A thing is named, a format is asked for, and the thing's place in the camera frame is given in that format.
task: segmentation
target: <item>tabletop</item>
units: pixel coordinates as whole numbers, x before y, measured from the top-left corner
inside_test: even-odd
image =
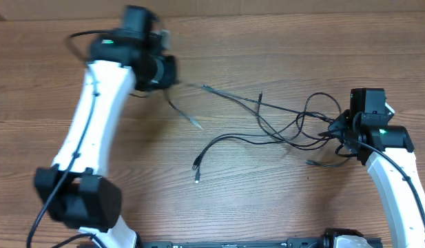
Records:
[[[118,19],[0,22],[0,247],[24,246],[41,208],[35,169],[50,166],[79,100],[84,68],[64,37],[118,25]],[[239,105],[184,83],[251,99],[263,92],[264,102],[298,111],[314,92],[332,95],[345,110],[352,88],[383,87],[396,111],[391,123],[411,135],[425,190],[425,12],[183,17],[165,19],[165,26],[182,81],[170,94],[203,129],[179,117],[161,92],[127,100],[108,178],[122,189],[122,215],[143,240],[284,240],[343,227],[391,246],[379,194],[359,162],[305,163],[338,161],[336,141],[312,152],[222,141],[207,152],[195,184],[192,163],[212,138],[262,131]],[[76,43],[84,50],[93,38]],[[296,117],[261,111],[277,128]],[[309,111],[338,115],[323,96],[311,100]],[[326,125],[309,119],[304,129],[316,134]],[[34,247],[74,234],[45,216]]]

